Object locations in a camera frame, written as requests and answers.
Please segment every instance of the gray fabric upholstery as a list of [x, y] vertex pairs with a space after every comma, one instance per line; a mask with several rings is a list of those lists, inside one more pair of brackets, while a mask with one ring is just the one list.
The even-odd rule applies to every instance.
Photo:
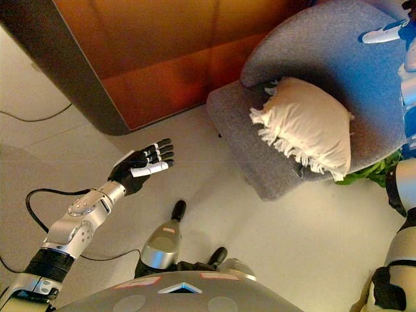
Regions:
[[328, 177], [303, 170], [299, 178], [290, 160], [261, 141], [259, 126], [251, 124], [248, 114], [250, 107], [260, 109], [267, 100], [259, 86], [263, 82], [282, 76], [309, 81], [352, 112], [350, 172], [374, 164], [404, 143], [397, 75], [404, 43], [358, 42], [362, 32], [392, 21], [361, 1], [314, 6], [276, 27], [258, 45], [244, 66], [242, 84], [211, 92], [209, 114], [262, 199], [274, 200], [302, 181]]

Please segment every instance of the chair seat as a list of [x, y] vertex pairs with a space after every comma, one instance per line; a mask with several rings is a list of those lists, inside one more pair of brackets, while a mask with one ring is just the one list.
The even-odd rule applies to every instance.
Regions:
[[269, 147], [258, 135], [261, 125], [252, 125], [250, 108], [262, 109], [269, 95], [263, 86], [246, 88], [235, 81], [209, 94], [207, 110], [227, 141], [246, 179], [263, 200], [276, 200], [305, 180], [327, 179], [330, 175], [293, 170], [293, 162]]

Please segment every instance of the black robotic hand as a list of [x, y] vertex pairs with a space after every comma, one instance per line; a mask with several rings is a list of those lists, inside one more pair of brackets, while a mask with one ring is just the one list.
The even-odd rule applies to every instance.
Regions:
[[171, 140], [166, 138], [141, 151], [131, 151], [114, 165], [108, 181], [122, 184], [126, 196], [138, 192], [151, 174], [174, 165], [174, 146], [170, 143]]

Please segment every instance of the black cable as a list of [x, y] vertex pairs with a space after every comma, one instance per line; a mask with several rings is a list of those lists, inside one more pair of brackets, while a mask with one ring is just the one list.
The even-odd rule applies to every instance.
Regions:
[[14, 116], [13, 114], [11, 114], [11, 113], [9, 113], [9, 112], [5, 112], [5, 111], [3, 111], [3, 110], [0, 110], [0, 113], [1, 113], [1, 114], [5, 114], [5, 115], [7, 115], [7, 116], [9, 116], [9, 117], [12, 117], [12, 118], [14, 118], [14, 119], [20, 120], [21, 122], [42, 122], [42, 121], [44, 121], [44, 120], [48, 120], [48, 119], [51, 119], [51, 118], [53, 118], [53, 117], [58, 116], [59, 114], [62, 114], [64, 111], [66, 111], [66, 110], [67, 110], [68, 108], [70, 108], [71, 106], [72, 106], [72, 103], [70, 103], [70, 104], [69, 104], [67, 107], [65, 107], [64, 109], [62, 109], [62, 110], [58, 111], [56, 114], [53, 114], [53, 115], [51, 115], [51, 116], [49, 116], [49, 117], [40, 118], [40, 119], [33, 119], [33, 120], [31, 120], [31, 119], [23, 119], [23, 118], [20, 118], [20, 117]]
[[85, 190], [80, 190], [78, 192], [63, 192], [61, 190], [53, 190], [52, 188], [38, 188], [37, 190], [33, 190], [32, 192], [28, 193], [28, 195], [26, 196], [26, 208], [27, 211], [29, 212], [30, 216], [33, 218], [33, 220], [36, 221], [36, 223], [47, 233], [49, 232], [49, 229], [47, 228], [47, 226], [38, 218], [38, 216], [36, 216], [36, 214], [34, 213], [34, 211], [32, 210], [31, 207], [31, 197], [38, 193], [38, 192], [49, 192], [49, 193], [55, 193], [55, 194], [60, 194], [60, 195], [83, 195], [86, 194], [88, 192], [90, 192], [91, 190], [89, 188], [85, 189]]
[[5, 294], [5, 292], [7, 292], [7, 289], [8, 289], [8, 286], [1, 292], [0, 299], [1, 299], [1, 297], [3, 297], [3, 295]]
[[[33, 218], [34, 221], [36, 221], [36, 223], [46, 232], [49, 232], [49, 228], [38, 218], [38, 216], [34, 213], [32, 207], [31, 207], [31, 197], [38, 193], [38, 192], [49, 192], [49, 193], [54, 193], [54, 194], [60, 194], [60, 195], [84, 195], [89, 193], [91, 190], [89, 188], [86, 188], [85, 190], [79, 190], [77, 192], [64, 192], [61, 190], [53, 190], [52, 188], [38, 188], [36, 190], [31, 191], [30, 193], [28, 193], [28, 195], [26, 196], [26, 208], [27, 211], [29, 212], [30, 216]], [[90, 258], [87, 257], [85, 255], [81, 255], [82, 258], [87, 259], [87, 260], [91, 260], [91, 261], [110, 261], [110, 260], [114, 260], [120, 257], [123, 257], [124, 255], [130, 254], [131, 252], [138, 252], [139, 256], [142, 256], [140, 253], [140, 250], [137, 249], [133, 249], [133, 250], [129, 250], [128, 252], [122, 253], [121, 255], [117, 255], [115, 257], [111, 257], [111, 258], [107, 258], [107, 259], [94, 259], [94, 258]]]
[[84, 259], [87, 259], [87, 260], [91, 260], [91, 261], [110, 261], [110, 260], [114, 260], [114, 259], [123, 257], [124, 255], [130, 254], [132, 252], [138, 252], [139, 256], [142, 257], [142, 254], [141, 254], [139, 249], [132, 249], [132, 250], [129, 250], [128, 252], [122, 253], [121, 255], [117, 255], [113, 258], [107, 258], [107, 259], [94, 259], [94, 258], [89, 258], [85, 255], [81, 255], [81, 257], [84, 258]]
[[13, 270], [12, 268], [10, 268], [4, 261], [3, 261], [3, 259], [1, 258], [1, 255], [0, 255], [0, 262], [1, 262], [1, 264], [2, 265], [4, 265], [5, 266], [5, 268], [8, 270], [8, 271], [10, 271], [11, 273], [22, 273], [23, 271], [16, 271], [16, 270]]

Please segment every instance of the leaf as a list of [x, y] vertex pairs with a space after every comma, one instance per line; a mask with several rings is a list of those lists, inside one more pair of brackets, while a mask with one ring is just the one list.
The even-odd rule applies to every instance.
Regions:
[[403, 160], [403, 155], [400, 150], [395, 151], [385, 159], [375, 163], [372, 166], [361, 169], [344, 177], [344, 181], [336, 181], [338, 185], [349, 185], [358, 179], [368, 178], [379, 186], [385, 188], [385, 174], [391, 166], [394, 166], [399, 161]]

